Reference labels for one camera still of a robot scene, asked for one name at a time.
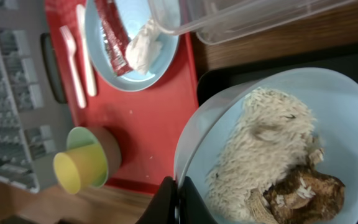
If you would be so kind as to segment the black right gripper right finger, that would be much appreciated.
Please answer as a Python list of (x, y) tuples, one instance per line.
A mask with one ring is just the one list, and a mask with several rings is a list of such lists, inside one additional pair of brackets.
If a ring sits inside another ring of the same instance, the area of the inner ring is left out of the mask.
[(190, 177), (185, 177), (179, 199), (179, 223), (217, 224)]

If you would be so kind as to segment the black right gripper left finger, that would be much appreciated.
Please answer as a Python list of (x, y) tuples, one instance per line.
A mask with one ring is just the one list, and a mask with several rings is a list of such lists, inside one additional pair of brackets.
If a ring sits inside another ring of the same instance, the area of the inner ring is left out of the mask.
[(174, 224), (177, 205), (177, 185), (172, 177), (165, 177), (136, 224)]

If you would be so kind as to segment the rice and meat leftovers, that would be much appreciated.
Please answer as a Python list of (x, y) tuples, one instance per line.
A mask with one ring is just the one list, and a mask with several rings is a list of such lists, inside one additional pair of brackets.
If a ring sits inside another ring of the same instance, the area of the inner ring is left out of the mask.
[(324, 148), (311, 110), (269, 88), (247, 94), (243, 109), (208, 174), (208, 208), (241, 223), (316, 223), (337, 216), (345, 186), (315, 168)]

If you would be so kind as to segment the yellow plastic cup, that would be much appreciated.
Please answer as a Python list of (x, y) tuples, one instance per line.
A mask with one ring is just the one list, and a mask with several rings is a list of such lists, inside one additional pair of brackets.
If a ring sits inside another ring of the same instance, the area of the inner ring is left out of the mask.
[(69, 194), (77, 194), (104, 180), (108, 166), (101, 146), (90, 144), (56, 154), (53, 169), (62, 188)]

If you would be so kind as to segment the green bowl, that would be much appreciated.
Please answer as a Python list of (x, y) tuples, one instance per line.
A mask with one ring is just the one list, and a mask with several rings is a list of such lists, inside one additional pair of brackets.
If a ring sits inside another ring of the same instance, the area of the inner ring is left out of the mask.
[(107, 162), (107, 171), (96, 179), (91, 186), (102, 187), (111, 178), (122, 164), (122, 155), (119, 144), (104, 127), (75, 127), (67, 137), (67, 150), (90, 144), (99, 144), (104, 151)]

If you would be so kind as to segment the cream plastic spoon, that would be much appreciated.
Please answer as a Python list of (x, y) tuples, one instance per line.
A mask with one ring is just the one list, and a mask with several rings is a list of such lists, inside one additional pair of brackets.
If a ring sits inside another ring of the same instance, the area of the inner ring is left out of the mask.
[(97, 86), (95, 75), (93, 71), (93, 66), (91, 64), (91, 60), (89, 57), (88, 46), (86, 43), (86, 36), (85, 36), (85, 7), (82, 4), (76, 5), (76, 18), (78, 29), (80, 32), (80, 39), (82, 44), (82, 52), (83, 52), (83, 63), (84, 63), (84, 70), (85, 70), (85, 79), (86, 79), (86, 91), (89, 96), (96, 96), (97, 95)]

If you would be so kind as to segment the white napkin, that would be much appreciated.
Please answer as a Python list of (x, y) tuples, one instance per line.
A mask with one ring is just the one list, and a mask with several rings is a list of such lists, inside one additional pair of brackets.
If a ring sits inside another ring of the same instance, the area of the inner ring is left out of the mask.
[(141, 75), (146, 75), (160, 55), (163, 44), (158, 41), (161, 34), (156, 22), (150, 18), (126, 48), (125, 56), (129, 66)]

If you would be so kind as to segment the light blue bowl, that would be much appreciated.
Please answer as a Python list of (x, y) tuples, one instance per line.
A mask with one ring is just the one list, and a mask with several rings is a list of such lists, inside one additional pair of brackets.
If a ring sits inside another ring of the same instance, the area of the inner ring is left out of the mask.
[(206, 175), (215, 165), (236, 121), (246, 94), (274, 88), (304, 102), (316, 117), (316, 133), (325, 147), (317, 170), (339, 178), (345, 201), (336, 224), (358, 221), (358, 84), (325, 68), (297, 68), (232, 86), (203, 103), (187, 122), (177, 144), (174, 177), (182, 184), (190, 177), (205, 196)]

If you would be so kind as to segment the red ketchup packet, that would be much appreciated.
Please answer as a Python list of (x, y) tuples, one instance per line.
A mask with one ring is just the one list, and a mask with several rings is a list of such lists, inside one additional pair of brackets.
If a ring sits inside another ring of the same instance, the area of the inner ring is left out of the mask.
[(106, 35), (107, 53), (112, 69), (117, 76), (124, 75), (132, 71), (125, 57), (130, 40), (121, 22), (118, 8), (115, 1), (111, 0), (94, 0), (94, 3)]

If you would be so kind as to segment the white plastic fork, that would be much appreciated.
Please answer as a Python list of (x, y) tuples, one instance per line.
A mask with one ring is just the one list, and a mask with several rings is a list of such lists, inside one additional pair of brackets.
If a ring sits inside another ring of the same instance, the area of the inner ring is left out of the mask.
[(67, 26), (61, 26), (60, 32), (67, 47), (68, 63), (71, 71), (71, 77), (73, 79), (76, 100), (78, 106), (83, 109), (86, 108), (86, 97), (81, 84), (78, 69), (75, 64), (76, 42)]

